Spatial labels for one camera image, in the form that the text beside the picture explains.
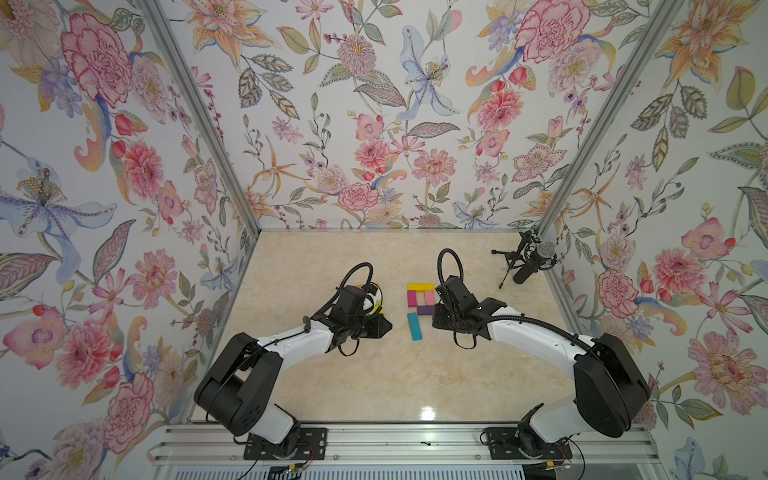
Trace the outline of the teal long block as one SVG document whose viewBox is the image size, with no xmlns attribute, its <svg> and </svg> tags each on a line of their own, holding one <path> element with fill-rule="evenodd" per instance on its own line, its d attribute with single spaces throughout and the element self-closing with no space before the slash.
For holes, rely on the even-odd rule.
<svg viewBox="0 0 768 480">
<path fill-rule="evenodd" d="M 407 314 L 408 325 L 410 329 L 411 338 L 413 341 L 421 341 L 423 339 L 419 316 L 416 312 L 409 312 Z"/>
</svg>

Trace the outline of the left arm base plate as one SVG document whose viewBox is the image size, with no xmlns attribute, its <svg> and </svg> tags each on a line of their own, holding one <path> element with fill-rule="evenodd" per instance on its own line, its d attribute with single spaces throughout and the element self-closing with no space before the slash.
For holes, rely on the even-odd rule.
<svg viewBox="0 0 768 480">
<path fill-rule="evenodd" d="M 253 461 L 323 460 L 328 446 L 328 429 L 299 427 L 293 429 L 280 443 L 250 434 L 243 458 Z"/>
</svg>

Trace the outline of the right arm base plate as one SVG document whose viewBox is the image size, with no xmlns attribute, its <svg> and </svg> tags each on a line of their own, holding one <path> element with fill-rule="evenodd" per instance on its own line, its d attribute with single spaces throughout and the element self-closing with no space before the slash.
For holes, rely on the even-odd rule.
<svg viewBox="0 0 768 480">
<path fill-rule="evenodd" d="M 573 457 L 568 445 L 546 443 L 534 433 L 517 427 L 488 427 L 480 442 L 492 460 L 532 460 L 562 462 Z"/>
</svg>

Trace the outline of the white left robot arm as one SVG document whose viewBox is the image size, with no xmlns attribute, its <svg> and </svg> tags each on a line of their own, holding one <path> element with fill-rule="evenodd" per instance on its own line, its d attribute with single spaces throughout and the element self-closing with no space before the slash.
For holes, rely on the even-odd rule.
<svg viewBox="0 0 768 480">
<path fill-rule="evenodd" d="M 383 338 L 392 324 L 382 304 L 382 291 L 373 282 L 344 286 L 298 328 L 272 337 L 233 336 L 197 386 L 195 404 L 235 437 L 253 435 L 285 454 L 292 452 L 300 421 L 271 402 L 280 375 L 307 359 L 339 351 L 348 340 Z"/>
</svg>

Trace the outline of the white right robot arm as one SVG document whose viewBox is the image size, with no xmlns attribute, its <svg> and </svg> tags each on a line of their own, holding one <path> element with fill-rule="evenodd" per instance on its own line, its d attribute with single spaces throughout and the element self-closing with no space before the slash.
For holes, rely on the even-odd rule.
<svg viewBox="0 0 768 480">
<path fill-rule="evenodd" d="M 541 458 L 585 432 L 619 438 L 650 400 L 651 388 L 618 337 L 568 332 L 500 300 L 479 301 L 454 275 L 436 291 L 434 328 L 519 348 L 573 381 L 572 394 L 537 404 L 517 423 L 508 443 L 523 457 Z"/>
</svg>

